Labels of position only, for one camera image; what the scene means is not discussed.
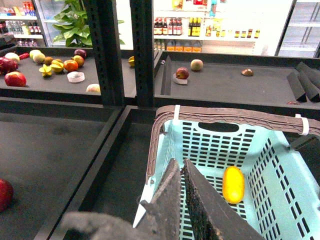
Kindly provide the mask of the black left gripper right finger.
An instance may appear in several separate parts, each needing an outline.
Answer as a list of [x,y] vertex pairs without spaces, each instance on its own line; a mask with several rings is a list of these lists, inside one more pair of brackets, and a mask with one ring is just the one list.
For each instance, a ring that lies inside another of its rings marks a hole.
[[221,197],[196,166],[184,159],[185,202],[195,240],[262,240]]

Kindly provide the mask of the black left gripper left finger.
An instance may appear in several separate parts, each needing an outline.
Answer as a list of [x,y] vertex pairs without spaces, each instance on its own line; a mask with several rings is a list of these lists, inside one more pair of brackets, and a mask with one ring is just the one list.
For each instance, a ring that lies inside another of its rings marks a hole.
[[61,227],[88,234],[91,240],[178,240],[180,203],[180,166],[172,158],[151,201],[140,202],[146,212],[136,228],[119,217],[83,211],[65,213]]

